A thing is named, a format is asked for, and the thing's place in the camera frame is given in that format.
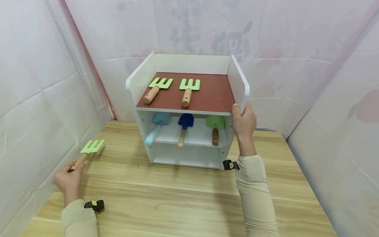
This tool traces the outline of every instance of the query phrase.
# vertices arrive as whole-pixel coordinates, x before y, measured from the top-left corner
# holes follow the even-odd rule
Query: white curtain
[[[378,20],[376,13],[357,49],[288,139],[344,237],[379,233]]]
[[[66,0],[120,120],[151,52],[234,54],[260,128],[287,137],[367,24],[373,0]]]
[[[0,236],[13,237],[111,112],[64,2],[0,1],[0,29]]]

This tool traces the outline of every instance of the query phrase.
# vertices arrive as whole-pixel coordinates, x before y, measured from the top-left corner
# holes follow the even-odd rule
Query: person's right hand
[[[250,103],[246,103],[245,110],[241,115],[241,109],[237,104],[232,107],[232,127],[237,136],[241,156],[256,155],[253,132],[257,128],[257,116],[251,109]]]
[[[234,104],[232,107],[232,118],[232,127],[237,139],[251,139],[254,130],[257,128],[257,116],[251,109],[250,103],[246,103],[242,115],[240,107]]]

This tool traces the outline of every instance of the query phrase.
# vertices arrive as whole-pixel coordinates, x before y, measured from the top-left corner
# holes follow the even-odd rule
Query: wooden table
[[[137,124],[109,122],[102,155],[84,171],[83,199],[105,201],[100,236],[246,236],[234,171],[150,164]],[[254,132],[281,237],[335,237],[283,137]],[[237,141],[229,157],[238,157]],[[22,236],[62,236],[63,194],[56,191]]]

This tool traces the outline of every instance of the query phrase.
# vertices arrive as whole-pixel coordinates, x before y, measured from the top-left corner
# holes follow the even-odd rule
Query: black clip
[[[95,212],[101,212],[104,209],[104,201],[89,201],[84,204],[84,208],[92,208]]]
[[[224,170],[240,170],[237,161],[224,160],[222,164],[224,165]]]

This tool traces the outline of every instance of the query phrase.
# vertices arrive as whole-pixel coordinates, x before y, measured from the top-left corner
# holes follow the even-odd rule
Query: hand
[[[240,107],[237,104],[232,108],[233,131],[239,140],[251,139],[254,130],[257,128],[257,116],[251,109],[250,103],[246,103],[245,110],[241,115]]]
[[[75,160],[68,163],[61,171],[57,172],[53,178],[53,184],[64,193],[65,206],[80,199],[81,174],[86,165],[81,163],[76,170],[69,173],[68,171],[74,163]]]
[[[241,109],[237,104],[232,107],[232,127],[237,136],[241,156],[256,155],[253,132],[257,128],[257,116],[251,109],[250,103],[246,103],[245,110],[241,115]]]

